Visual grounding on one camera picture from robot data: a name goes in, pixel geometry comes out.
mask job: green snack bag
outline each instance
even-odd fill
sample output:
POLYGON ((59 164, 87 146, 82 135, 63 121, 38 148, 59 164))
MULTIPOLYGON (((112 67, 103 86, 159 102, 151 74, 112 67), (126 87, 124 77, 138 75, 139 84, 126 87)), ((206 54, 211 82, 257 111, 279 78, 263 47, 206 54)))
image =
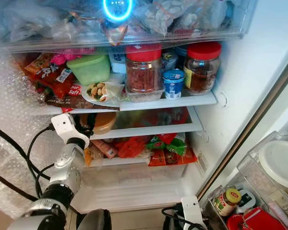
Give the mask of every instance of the green snack bag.
POLYGON ((185 144, 186 135, 185 133, 178 133, 172 142, 167 145, 169 152, 174 152, 178 155, 183 156, 186 153, 187 145, 185 144))
POLYGON ((165 149, 166 144, 162 142, 157 136, 154 136, 148 144, 146 144, 146 148, 149 150, 163 150, 165 149))

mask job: jar of goji berries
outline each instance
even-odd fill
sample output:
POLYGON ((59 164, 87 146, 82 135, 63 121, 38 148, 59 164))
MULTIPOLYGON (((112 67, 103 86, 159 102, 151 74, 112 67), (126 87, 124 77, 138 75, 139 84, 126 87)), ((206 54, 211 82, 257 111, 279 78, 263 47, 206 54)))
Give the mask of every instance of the jar of goji berries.
POLYGON ((220 66, 221 45, 218 42, 199 42, 188 45, 184 62, 185 86, 192 95, 209 92, 220 66))
POLYGON ((131 92, 154 92, 162 89, 161 45, 129 46, 127 51, 126 85, 131 92))

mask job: green lid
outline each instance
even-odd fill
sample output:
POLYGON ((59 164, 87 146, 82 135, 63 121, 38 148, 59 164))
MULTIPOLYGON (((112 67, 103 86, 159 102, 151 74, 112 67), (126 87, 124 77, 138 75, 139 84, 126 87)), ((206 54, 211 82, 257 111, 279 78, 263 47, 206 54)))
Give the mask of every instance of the green lid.
POLYGON ((93 65, 99 63, 107 58, 107 55, 84 55, 81 58, 77 58, 72 61, 68 61, 66 64, 69 68, 80 68, 83 66, 93 65))

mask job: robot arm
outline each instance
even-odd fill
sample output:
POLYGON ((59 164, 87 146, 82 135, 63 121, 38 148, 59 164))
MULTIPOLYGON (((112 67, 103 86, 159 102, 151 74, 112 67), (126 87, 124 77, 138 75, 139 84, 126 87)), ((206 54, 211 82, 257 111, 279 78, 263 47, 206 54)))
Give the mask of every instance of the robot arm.
MULTIPOLYGON (((55 161, 49 186, 41 198, 35 201, 21 218, 12 223, 8 230, 63 230, 67 209, 80 189, 84 167, 84 148, 88 147, 89 138, 76 130, 75 123, 69 114, 55 116, 51 122, 66 145, 55 161)), ((107 217, 107 222, 110 218, 108 211, 100 209, 88 214, 88 217, 90 218, 86 219, 90 220, 107 217)), ((99 224, 99 229, 89 229, 103 230, 102 226, 99 224)))

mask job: nuts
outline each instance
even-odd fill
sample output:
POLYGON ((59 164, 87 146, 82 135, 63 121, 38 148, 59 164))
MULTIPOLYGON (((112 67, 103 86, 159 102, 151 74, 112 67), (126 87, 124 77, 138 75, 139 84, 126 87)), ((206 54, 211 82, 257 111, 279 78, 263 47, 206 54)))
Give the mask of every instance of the nuts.
POLYGON ((105 83, 94 83, 89 86, 91 97, 97 101, 104 102, 107 100, 107 89, 105 83))

